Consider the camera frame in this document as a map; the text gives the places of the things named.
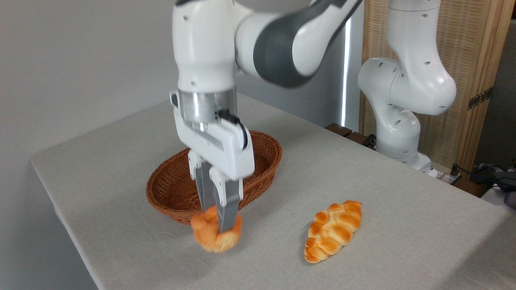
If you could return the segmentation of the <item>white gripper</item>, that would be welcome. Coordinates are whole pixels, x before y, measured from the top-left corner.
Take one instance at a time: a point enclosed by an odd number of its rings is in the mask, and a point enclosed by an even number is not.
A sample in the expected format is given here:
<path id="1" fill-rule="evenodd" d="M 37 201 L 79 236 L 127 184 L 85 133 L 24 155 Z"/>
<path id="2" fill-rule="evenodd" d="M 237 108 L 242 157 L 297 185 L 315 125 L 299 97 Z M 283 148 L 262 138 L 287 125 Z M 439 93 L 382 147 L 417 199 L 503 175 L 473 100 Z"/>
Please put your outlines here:
<path id="1" fill-rule="evenodd" d="M 250 132 L 226 119 L 196 129 L 181 116 L 177 92 L 170 92 L 170 102 L 179 139 L 191 149 L 189 171 L 201 208 L 205 212 L 216 205 L 219 233 L 225 233 L 236 224 L 239 202 L 243 200 L 242 178 L 255 169 Z"/>

